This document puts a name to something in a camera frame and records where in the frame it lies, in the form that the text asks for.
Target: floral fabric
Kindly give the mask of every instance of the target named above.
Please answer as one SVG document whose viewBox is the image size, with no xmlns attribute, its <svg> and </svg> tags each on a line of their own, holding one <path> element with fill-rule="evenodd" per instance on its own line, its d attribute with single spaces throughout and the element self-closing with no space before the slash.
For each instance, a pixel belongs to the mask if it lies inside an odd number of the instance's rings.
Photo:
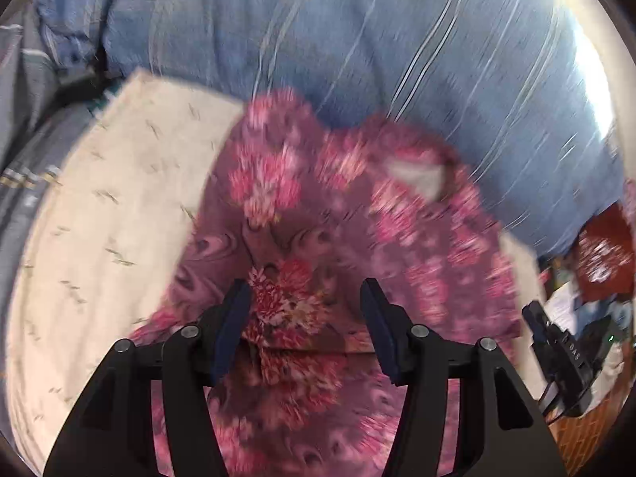
<svg viewBox="0 0 636 477">
<path fill-rule="evenodd" d="M 386 168 L 442 165 L 427 202 Z M 379 476 L 405 397 L 378 367 L 359 288 L 378 278 L 390 301 L 442 336 L 474 343 L 518 335 L 510 263 L 498 224 L 451 148 L 372 117 L 330 131 L 291 91 L 256 98 L 206 185 L 192 237 L 161 309 L 132 339 L 166 339 L 252 286 L 235 364 L 206 390 L 230 475 Z M 452 468 L 457 385 L 449 386 L 440 473 Z M 172 472 L 160 389 L 153 393 L 159 470 Z"/>
</svg>

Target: black device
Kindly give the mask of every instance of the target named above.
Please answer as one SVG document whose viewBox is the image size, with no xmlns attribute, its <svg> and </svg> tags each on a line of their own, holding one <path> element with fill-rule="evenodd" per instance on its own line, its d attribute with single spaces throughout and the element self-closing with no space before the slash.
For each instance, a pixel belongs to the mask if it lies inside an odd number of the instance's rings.
<svg viewBox="0 0 636 477">
<path fill-rule="evenodd" d="M 538 301 L 524 306 L 522 316 L 532 331 L 532 350 L 548 382 L 540 409 L 547 415 L 561 402 L 562 415 L 581 416 L 591 403 L 591 385 L 610 347 L 622 338 L 618 325 L 606 316 L 586 325 L 576 339 L 552 323 Z M 552 384 L 556 390 L 549 394 Z"/>
<path fill-rule="evenodd" d="M 225 477 L 203 386 L 214 387 L 229 370 L 249 305 L 249 286 L 236 280 L 221 305 L 165 342 L 136 347 L 129 339 L 117 341 L 72 408 L 44 477 L 159 477 L 151 380 L 162 381 L 174 475 Z M 494 340 L 444 340 L 414 325 L 372 279 L 361 287 L 361 308 L 382 371 L 394 384 L 408 385 L 385 477 L 436 476 L 449 378 L 460 379 L 452 475 L 566 475 L 536 402 Z"/>
</svg>

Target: white stripe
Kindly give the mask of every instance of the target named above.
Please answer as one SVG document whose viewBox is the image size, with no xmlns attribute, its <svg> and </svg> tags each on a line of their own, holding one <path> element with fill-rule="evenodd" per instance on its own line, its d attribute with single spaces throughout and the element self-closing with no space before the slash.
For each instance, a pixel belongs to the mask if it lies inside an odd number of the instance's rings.
<svg viewBox="0 0 636 477">
<path fill-rule="evenodd" d="M 261 47 L 258 53 L 258 71 L 256 72 L 256 78 L 254 79 L 254 88 L 252 90 L 252 100 L 256 97 L 256 92 L 258 91 L 258 85 L 261 83 L 261 76 L 263 74 L 263 58 L 265 57 L 265 50 L 270 44 L 271 35 L 273 33 L 274 25 L 276 21 L 278 21 L 279 17 L 282 14 L 282 10 L 285 4 L 287 4 L 289 0 L 279 0 L 276 3 L 276 7 L 274 7 L 274 11 L 271 15 L 270 22 L 267 25 L 267 30 L 265 31 L 265 35 L 263 36 L 263 40 L 261 41 Z"/>
<path fill-rule="evenodd" d="M 457 0 L 457 6 L 455 7 L 455 13 L 453 15 L 453 20 L 450 22 L 450 25 L 448 26 L 448 30 L 446 31 L 446 34 L 444 34 L 444 37 L 442 38 L 442 40 L 441 40 L 440 44 L 438 45 L 438 47 L 435 49 L 435 52 L 433 52 L 433 55 L 431 56 L 430 60 L 426 63 L 424 68 L 422 68 L 422 71 L 420 72 L 420 76 L 417 78 L 417 82 L 415 82 L 415 86 L 411 90 L 411 93 L 408 95 L 408 98 L 406 99 L 406 102 L 403 104 L 402 108 L 399 110 L 399 113 L 397 113 L 397 116 L 396 116 L 395 120 L 399 120 L 400 117 L 404 114 L 404 111 L 406 111 L 406 108 L 411 103 L 411 100 L 413 99 L 413 96 L 417 92 L 417 89 L 418 89 L 418 87 L 420 85 L 420 82 L 422 82 L 422 79 L 424 79 L 424 75 L 428 71 L 430 65 L 433 64 L 433 62 L 434 62 L 435 58 L 437 57 L 437 55 L 440 53 L 440 50 L 444 46 L 444 43 L 446 43 L 448 35 L 450 34 L 451 30 L 453 30 L 453 27 L 455 26 L 457 18 L 459 17 L 461 4 L 462 4 L 462 0 Z"/>
<path fill-rule="evenodd" d="M 504 27 L 504 30 L 501 31 L 501 34 L 500 34 L 499 39 L 497 41 L 497 44 L 495 45 L 494 49 L 492 50 L 492 53 L 491 53 L 491 56 L 488 59 L 488 62 L 483 67 L 483 70 L 481 71 L 481 74 L 479 75 L 479 78 L 477 79 L 477 82 L 475 82 L 475 85 L 473 86 L 470 94 L 468 94 L 468 98 L 466 98 L 466 103 L 463 105 L 462 114 L 459 117 L 459 121 L 457 122 L 457 125 L 455 125 L 453 130 L 446 135 L 446 139 L 449 139 L 453 134 L 455 134 L 455 132 L 459 129 L 459 126 L 463 123 L 463 119 L 464 119 L 464 117 L 466 115 L 466 111 L 468 110 L 468 106 L 473 101 L 473 96 L 475 95 L 475 91 L 477 90 L 477 87 L 479 86 L 479 84 L 481 84 L 481 80 L 483 79 L 484 75 L 488 71 L 488 68 L 490 68 L 492 60 L 495 58 L 495 55 L 499 51 L 499 47 L 501 46 L 503 38 L 506 35 L 506 32 L 508 31 L 508 27 L 510 26 L 510 23 L 512 23 L 512 21 L 513 21 L 514 13 L 516 12 L 517 8 L 519 7 L 519 2 L 520 1 L 521 0 L 516 0 L 516 2 L 514 3 L 513 10 L 511 10 L 510 15 L 508 16 L 508 21 L 506 22 L 506 26 Z"/>
<path fill-rule="evenodd" d="M 403 75 L 402 80 L 400 81 L 400 84 L 398 85 L 397 89 L 395 90 L 395 93 L 393 94 L 393 98 L 391 99 L 391 105 L 389 107 L 389 113 L 387 114 L 387 118 L 392 113 L 393 107 L 395 106 L 395 103 L 396 103 L 396 100 L 398 99 L 399 94 L 402 92 L 402 89 L 403 89 L 404 85 L 406 84 L 406 81 L 408 80 L 409 76 L 411 75 L 411 72 L 413 71 L 413 68 L 415 67 L 415 65 L 417 64 L 418 60 L 420 59 L 420 56 L 422 55 L 422 52 L 428 46 L 431 38 L 437 32 L 438 28 L 440 28 L 441 22 L 446 17 L 446 13 L 448 12 L 448 9 L 450 8 L 451 1 L 452 0 L 446 0 L 446 5 L 442 9 L 439 17 L 437 18 L 437 21 L 435 22 L 435 25 L 433 25 L 433 27 L 429 31 L 428 35 L 424 39 L 424 42 L 420 45 L 419 49 L 417 50 L 417 53 L 413 57 L 413 60 L 411 60 L 411 64 L 409 65 L 408 69 L 406 70 L 406 73 Z"/>
<path fill-rule="evenodd" d="M 570 150 L 565 152 L 564 155 L 561 156 L 561 159 L 559 159 L 559 163 L 561 163 L 561 161 L 563 161 L 565 159 L 565 156 L 567 156 L 568 154 L 570 154 L 570 152 L 572 152 L 574 149 L 576 148 L 576 145 L 573 145 L 570 147 Z"/>
<path fill-rule="evenodd" d="M 338 81 L 340 80 L 340 78 L 342 76 L 342 73 L 345 71 L 345 68 L 349 64 L 349 61 L 351 60 L 351 56 L 354 54 L 355 49 L 357 48 L 358 44 L 360 43 L 360 39 L 362 38 L 362 34 L 365 31 L 366 24 L 369 21 L 369 18 L 371 17 L 371 14 L 373 13 L 373 10 L 375 9 L 375 2 L 376 2 L 376 0 L 372 0 L 371 1 L 371 5 L 369 6 L 369 9 L 367 10 L 367 12 L 365 14 L 365 19 L 362 22 L 362 26 L 360 27 L 360 32 L 358 32 L 358 35 L 355 38 L 354 44 L 351 46 L 351 49 L 349 49 L 349 53 L 345 57 L 345 61 L 342 63 L 342 66 L 340 67 L 340 70 L 338 71 L 338 75 L 336 76 L 336 78 L 332 82 L 332 85 L 330 85 L 329 91 L 327 91 L 327 94 L 322 99 L 322 102 L 320 102 L 320 105 L 318 106 L 318 109 L 316 109 L 316 113 L 320 113 L 320 110 L 322 109 L 322 107 L 329 100 L 330 96 L 333 93 L 333 90 L 336 87 L 336 84 L 338 84 Z"/>
<path fill-rule="evenodd" d="M 17 46 L 20 44 L 21 38 L 18 36 L 14 39 L 13 44 L 7 49 L 4 57 L 2 58 L 2 62 L 0 62 L 0 72 L 6 66 L 6 63 L 9 62 L 9 59 L 14 54 L 15 50 L 17 50 Z"/>
<path fill-rule="evenodd" d="M 82 50 L 80 40 L 77 37 L 73 36 L 73 41 L 75 41 L 75 44 L 77 45 L 78 56 L 79 56 L 81 55 L 81 50 Z"/>
<path fill-rule="evenodd" d="M 501 196 L 501 199 L 497 203 L 495 203 L 492 206 L 488 207 L 487 211 L 492 210 L 492 208 L 494 208 L 495 206 L 500 205 L 505 200 L 506 196 L 512 191 L 512 189 L 514 188 L 514 185 L 516 185 L 519 182 L 519 180 L 521 179 L 521 176 L 528 169 L 528 167 L 530 166 L 530 163 L 532 163 L 532 160 L 536 157 L 537 153 L 539 152 L 539 149 L 542 148 L 543 144 L 546 142 L 546 140 L 549 138 L 549 136 L 550 136 L 549 133 L 546 133 L 545 136 L 543 136 L 543 138 L 541 139 L 541 141 L 537 145 L 537 148 L 534 149 L 534 152 L 532 153 L 532 157 L 528 161 L 526 161 L 524 167 L 520 170 L 520 172 L 514 178 L 514 181 L 512 182 L 510 187 L 508 187 L 508 190 L 506 190 L 504 192 L 504 194 Z"/>
<path fill-rule="evenodd" d="M 566 227 L 564 233 L 558 238 L 556 242 L 554 242 L 552 246 L 550 246 L 547 252 L 549 253 L 550 251 L 552 251 L 552 249 L 554 249 L 557 245 L 559 245 L 559 243 L 565 238 L 566 235 L 568 235 L 568 233 L 570 233 L 571 230 L 572 230 L 571 226 Z"/>
<path fill-rule="evenodd" d="M 541 65 L 541 68 L 539 69 L 536 77 L 534 78 L 534 81 L 532 82 L 532 84 L 530 84 L 530 89 L 526 93 L 522 103 L 519 105 L 519 108 L 517 109 L 513 120 L 510 122 L 510 125 L 507 126 L 507 128 L 505 129 L 506 134 L 504 135 L 504 138 L 502 139 L 501 144 L 500 144 L 499 148 L 497 149 L 497 153 L 495 154 L 495 157 L 492 158 L 491 162 L 489 162 L 488 166 L 483 170 L 483 172 L 479 175 L 479 177 L 477 179 L 475 179 L 475 182 L 478 182 L 479 179 L 481 179 L 485 175 L 485 173 L 488 172 L 488 170 L 490 170 L 492 165 L 495 163 L 495 161 L 497 161 L 499 159 L 499 156 L 504 151 L 504 148 L 506 146 L 506 140 L 508 138 L 508 135 L 510 134 L 510 129 L 519 121 L 520 117 L 522 116 L 522 111 L 526 107 L 526 104 L 530 101 L 530 97 L 532 97 L 532 95 L 534 94 L 534 90 L 536 89 L 537 85 L 539 84 L 539 79 L 543 75 L 543 72 L 545 71 L 545 69 L 548 66 L 549 62 L 552 60 L 552 56 L 554 55 L 554 52 L 557 49 L 558 40 L 559 40 L 559 38 L 561 38 L 561 27 L 559 27 L 559 24 L 560 24 L 560 20 L 557 19 L 556 20 L 555 34 L 554 34 L 554 37 L 552 38 L 552 43 L 550 44 L 550 48 L 548 50 L 548 54 L 546 55 L 546 58 L 544 59 L 543 64 Z"/>
<path fill-rule="evenodd" d="M 150 73 L 159 74 L 159 76 L 163 77 L 163 50 L 165 49 L 165 41 L 163 40 L 163 29 L 161 29 L 161 22 L 163 20 L 164 15 L 167 12 L 170 12 L 168 7 L 172 0 L 155 0 L 155 4 L 153 5 L 153 10 L 150 14 L 150 20 L 148 22 L 148 66 L 150 68 Z M 97 14 L 97 0 L 95 0 L 95 6 L 93 7 L 93 12 L 90 12 L 88 6 L 84 8 L 84 16 L 86 14 L 91 14 L 90 21 L 88 22 L 88 26 L 92 23 L 98 24 L 100 18 Z M 86 31 L 88 37 L 91 37 L 90 30 Z"/>
<path fill-rule="evenodd" d="M 281 30 L 279 30 L 279 36 L 276 38 L 276 44 L 274 46 L 274 54 L 271 57 L 270 67 L 267 71 L 267 91 L 271 91 L 271 85 L 272 85 L 271 78 L 273 77 L 274 70 L 276 69 L 276 59 L 278 57 L 278 50 L 281 47 L 281 44 L 283 40 L 285 39 L 285 36 L 287 35 L 287 31 L 289 30 L 289 27 L 291 27 L 292 22 L 296 18 L 298 14 L 298 10 L 300 10 L 300 6 L 303 4 L 303 1 L 304 0 L 296 0 L 294 2 L 294 4 L 291 6 L 291 9 L 287 15 L 287 18 L 285 18 L 285 21 L 282 24 Z"/>
<path fill-rule="evenodd" d="M 514 221 L 512 221 L 507 226 L 504 226 L 504 229 L 508 229 L 508 227 L 513 228 L 521 224 L 524 220 L 530 217 L 530 210 L 524 211 L 521 215 L 519 215 Z"/>
<path fill-rule="evenodd" d="M 55 64 L 59 66 L 60 59 L 57 56 L 57 50 L 55 49 L 55 42 L 53 41 L 53 32 L 51 32 L 51 29 L 49 27 L 45 28 L 44 36 L 45 36 L 45 39 L 47 40 L 48 50 L 49 52 L 53 54 L 53 59 L 55 59 Z"/>
<path fill-rule="evenodd" d="M 570 179 L 572 178 L 572 175 L 574 175 L 576 173 L 576 169 L 579 167 L 579 164 L 581 162 L 581 159 L 583 159 L 583 156 L 585 155 L 585 152 L 587 151 L 588 147 L 591 145 L 591 143 L 594 141 L 594 139 L 596 138 L 596 135 L 592 135 L 589 138 L 589 141 L 587 142 L 585 148 L 583 149 L 583 152 L 581 152 L 581 155 L 579 156 L 579 160 L 575 163 L 574 167 L 569 171 L 570 173 L 570 177 L 568 179 L 568 182 L 570 181 Z M 552 213 L 554 213 L 555 208 L 557 207 L 557 205 L 561 202 L 561 200 L 563 199 L 563 194 L 565 192 L 565 188 L 567 188 L 566 185 L 563 185 L 563 189 L 561 190 L 561 195 L 559 196 L 559 199 L 556 200 L 556 202 L 554 204 L 552 204 L 552 206 L 550 207 L 550 211 L 548 212 L 547 215 L 545 215 L 543 217 L 543 220 L 541 221 L 541 223 L 536 227 L 536 229 L 531 233 L 532 235 L 534 235 L 538 230 L 540 230 L 543 227 L 543 224 L 546 223 L 546 221 L 552 216 Z"/>
<path fill-rule="evenodd" d="M 28 178 L 35 179 L 37 177 L 37 175 L 31 172 L 31 170 L 29 170 L 29 167 L 27 167 L 26 165 L 23 165 L 21 168 L 24 175 L 26 175 Z"/>
<path fill-rule="evenodd" d="M 52 62 L 51 58 L 47 55 L 47 53 L 46 52 L 42 52 L 42 50 L 35 50 L 33 48 L 23 48 L 21 50 L 21 52 L 24 55 L 33 55 L 35 57 L 43 57 L 44 59 L 48 60 L 49 62 Z"/>
<path fill-rule="evenodd" d="M 524 95 L 526 87 L 530 84 L 530 79 L 532 78 L 535 69 L 539 65 L 539 60 L 542 57 L 543 50 L 545 50 L 545 48 L 548 46 L 548 40 L 550 39 L 550 37 L 551 37 L 551 28 L 548 28 L 548 33 L 546 33 L 546 38 L 545 38 L 545 40 L 543 42 L 543 45 L 541 46 L 541 50 L 539 51 L 539 54 L 537 55 L 537 58 L 534 60 L 534 64 L 532 65 L 532 68 L 530 69 L 530 72 L 526 76 L 526 78 L 524 80 L 524 84 L 522 85 L 521 90 L 519 90 L 519 93 L 517 94 L 516 98 L 514 99 L 514 102 L 512 104 L 512 107 L 510 108 L 510 111 L 508 111 L 508 114 L 504 118 L 504 122 L 502 123 L 501 127 L 499 128 L 499 130 L 497 132 L 497 136 L 495 137 L 495 140 L 492 142 L 492 145 L 489 148 L 488 152 L 486 152 L 485 156 L 483 156 L 483 158 L 479 162 L 479 165 L 477 165 L 477 167 L 471 172 L 470 177 L 473 177 L 478 172 L 478 170 L 481 169 L 483 164 L 486 162 L 486 159 L 494 151 L 494 149 L 495 149 L 495 147 L 497 145 L 497 142 L 499 141 L 499 139 L 501 138 L 502 134 L 504 133 L 504 130 L 507 127 L 508 120 L 510 119 L 510 117 L 512 116 L 514 111 L 516 111 L 518 102 L 521 100 L 522 95 Z"/>
<path fill-rule="evenodd" d="M 567 146 L 568 143 L 570 143 L 573 139 L 576 138 L 576 133 L 574 133 L 572 136 L 570 136 L 570 139 L 567 140 L 564 144 L 563 147 L 561 147 L 561 150 L 565 149 L 565 147 Z"/>
<path fill-rule="evenodd" d="M 4 174 L 7 177 L 12 177 L 14 179 L 17 179 L 18 181 L 22 181 L 24 179 L 24 175 L 22 175 L 20 172 L 15 172 L 15 170 L 12 169 L 6 169 L 4 170 Z"/>
</svg>

